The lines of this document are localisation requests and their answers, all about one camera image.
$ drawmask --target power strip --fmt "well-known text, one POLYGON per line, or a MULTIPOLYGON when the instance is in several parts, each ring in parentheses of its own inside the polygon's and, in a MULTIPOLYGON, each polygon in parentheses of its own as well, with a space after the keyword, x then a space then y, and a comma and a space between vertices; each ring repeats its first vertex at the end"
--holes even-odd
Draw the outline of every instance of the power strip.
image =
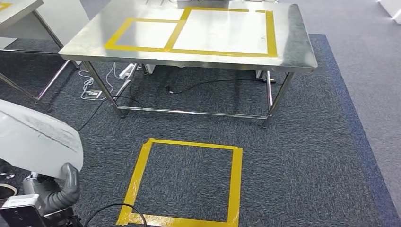
POLYGON ((121 73, 120 73, 120 75, 119 75, 119 78, 120 79, 124 79, 124 78, 127 78, 127 79, 129 79, 133 74, 134 74, 134 72, 137 70, 137 67, 138 67, 138 64, 137 63, 135 63, 135 64, 129 64, 121 73))

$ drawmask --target metal tube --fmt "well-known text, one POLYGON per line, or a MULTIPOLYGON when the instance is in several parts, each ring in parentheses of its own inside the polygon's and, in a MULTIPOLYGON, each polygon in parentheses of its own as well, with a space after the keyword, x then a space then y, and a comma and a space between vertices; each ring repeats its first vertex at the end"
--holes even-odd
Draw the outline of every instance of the metal tube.
MULTIPOLYGON (((56 34, 50 29, 50 27, 46 23, 46 21, 43 20, 42 16, 40 16, 40 14, 36 10, 34 10, 32 13, 39 20, 40 24, 46 29, 47 33, 50 35, 50 37, 53 39, 53 41, 57 44, 57 46, 60 49, 62 49, 64 47, 64 45, 62 44, 60 39, 56 36, 56 34)), ((79 65, 75 61, 71 61, 71 62, 75 65, 75 68, 79 68, 79 65)))
POLYGON ((132 77, 134 77, 135 72, 138 70, 138 67, 139 67, 139 64, 138 64, 138 63, 135 63, 135 64, 134 64, 134 67, 132 67, 132 77))
POLYGON ((283 98, 284 94, 286 93, 287 89, 289 88, 289 86, 291 84, 291 80, 294 77, 294 75, 295 75, 295 73, 293 73, 293 72, 287 73, 287 76, 284 79, 283 85, 281 85, 280 91, 277 94, 276 98, 274 99, 273 105, 271 105, 271 108, 267 114, 267 119, 263 122, 263 125, 262 125, 263 128, 267 127, 268 118, 273 116, 274 112, 276 112, 276 109, 277 109, 278 105, 280 104, 280 101, 283 98))
POLYGON ((149 71, 148 71, 148 69, 146 68, 146 65, 145 65, 145 64, 142 64, 142 70, 143 70, 143 75, 149 75, 149 71))
POLYGON ((15 52, 15 53, 34 53, 34 54, 54 54, 54 55, 59 55, 59 53, 57 53, 57 52, 25 51, 25 50, 8 50, 8 49, 0 49, 0 52, 15 52))
POLYGON ((113 96, 110 94, 109 90, 107 89, 106 85, 104 84, 104 82, 100 78, 99 74, 96 72, 95 68, 93 68, 92 63, 90 63, 89 61, 83 61, 82 64, 86 67, 86 69, 89 71, 90 75, 93 77, 93 79, 99 85, 100 89, 103 91, 103 93, 105 94, 106 98, 112 104, 114 110, 118 113, 118 115, 120 117, 124 117, 124 114, 121 112, 121 110, 118 109, 118 105, 115 102, 113 96))
POLYGON ((207 113, 207 112, 195 112, 195 111, 183 111, 183 110, 167 110, 167 109, 153 109, 133 106, 119 106, 120 110, 139 110, 159 113, 177 113, 177 114, 195 114, 195 115, 208 115, 208 116, 224 116, 224 117, 236 117, 236 118, 248 118, 248 119, 260 119, 266 120, 266 116, 257 115, 246 115, 246 114, 234 114, 234 113, 207 113))
POLYGON ((270 71, 266 71, 266 93, 267 93, 267 106, 268 106, 267 112, 269 112, 271 106, 273 105, 273 98, 271 94, 270 71))
POLYGON ((24 94, 26 97, 34 100, 44 110, 49 111, 49 107, 46 104, 42 103, 40 100, 38 100, 36 97, 34 97, 31 93, 29 93, 28 91, 26 91, 25 89, 20 87, 18 84, 14 83, 12 80, 10 80, 6 76, 4 76, 2 73, 0 73, 0 79, 3 80, 8 85, 10 85, 13 88, 15 88, 16 90, 18 90, 19 92, 21 92, 22 94, 24 94))
POLYGON ((124 84, 121 86, 120 90, 118 90, 117 94, 115 94, 114 100, 117 100, 117 99, 118 99, 118 97, 119 97, 119 96, 121 95, 121 93, 126 89, 126 87, 130 84, 131 81, 132 81, 132 80, 130 80, 130 79, 126 79, 126 80, 124 81, 124 84))
POLYGON ((37 96, 38 100, 41 100, 43 96, 46 94, 46 92, 49 90, 49 88, 53 85, 53 83, 57 80, 57 78, 61 75, 65 67, 67 67, 68 63, 70 60, 66 60, 65 63, 61 66, 61 68, 56 72, 56 74, 53 76, 53 78, 47 83, 46 87, 40 92, 40 94, 37 96))

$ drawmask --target yellow tape square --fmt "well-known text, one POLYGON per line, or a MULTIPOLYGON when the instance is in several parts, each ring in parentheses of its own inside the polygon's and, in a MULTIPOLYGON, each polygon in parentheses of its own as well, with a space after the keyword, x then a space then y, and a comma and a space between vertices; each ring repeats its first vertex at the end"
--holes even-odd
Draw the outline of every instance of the yellow tape square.
POLYGON ((186 7, 179 20, 163 20, 163 19, 143 19, 143 18, 128 18, 122 26, 112 35, 112 37, 106 42, 105 49, 108 50, 119 50, 119 51, 147 51, 147 52, 169 52, 169 53, 186 53, 186 54, 202 54, 202 55, 219 55, 219 56, 230 56, 230 57, 271 57, 277 58, 277 47, 276 47, 276 35, 274 28, 273 11, 256 10, 257 13, 264 13, 266 15, 266 44, 267 53, 240 53, 240 52, 223 52, 223 51, 206 51, 206 50, 181 50, 174 49, 174 44, 178 39, 186 21, 192 10, 206 10, 206 11, 232 11, 232 12, 249 12, 248 9, 227 9, 227 8, 206 8, 206 7, 186 7), (139 47, 139 46, 127 46, 127 45, 116 45, 117 41, 124 34, 134 21, 143 22, 160 22, 160 23, 176 23, 176 27, 168 39, 164 48, 154 47, 139 47))
MULTIPOLYGON (((138 194, 139 185, 142 180, 142 175, 145 171, 146 162, 148 161, 149 153, 154 143, 228 149, 233 151, 233 156, 231 164, 227 222, 195 220, 187 218, 172 218, 144 214, 148 225, 160 227, 237 227, 241 194, 242 148, 234 146, 184 142, 175 140, 158 140, 150 138, 146 143, 143 144, 142 149, 139 153, 138 160, 130 181, 130 185, 128 186, 127 194, 124 199, 124 203, 134 205, 135 199, 138 194)), ((120 215, 116 224, 127 225, 128 223, 142 224, 142 219, 139 214, 132 213, 132 208, 124 206, 121 208, 120 215)))
POLYGON ((6 9, 7 7, 11 6, 12 3, 2 3, 0 2, 0 11, 2 11, 3 9, 6 9))

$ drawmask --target table top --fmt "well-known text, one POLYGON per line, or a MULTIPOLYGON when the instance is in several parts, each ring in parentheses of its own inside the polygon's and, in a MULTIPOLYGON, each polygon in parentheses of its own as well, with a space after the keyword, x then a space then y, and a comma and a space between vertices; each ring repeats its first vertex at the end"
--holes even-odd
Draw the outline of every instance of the table top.
POLYGON ((43 4, 42 0, 0 0, 0 31, 43 4))
POLYGON ((231 1, 226 8, 113 0, 65 47, 67 60, 311 72, 298 5, 231 1))

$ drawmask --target electrical outlet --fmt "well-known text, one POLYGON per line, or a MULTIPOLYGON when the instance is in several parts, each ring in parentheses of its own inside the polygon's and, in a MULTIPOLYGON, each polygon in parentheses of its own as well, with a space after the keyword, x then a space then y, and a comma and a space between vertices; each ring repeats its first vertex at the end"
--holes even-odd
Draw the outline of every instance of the electrical outlet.
POLYGON ((84 98, 96 100, 96 99, 99 99, 101 94, 102 94, 102 91, 100 91, 100 90, 89 89, 84 94, 84 98))

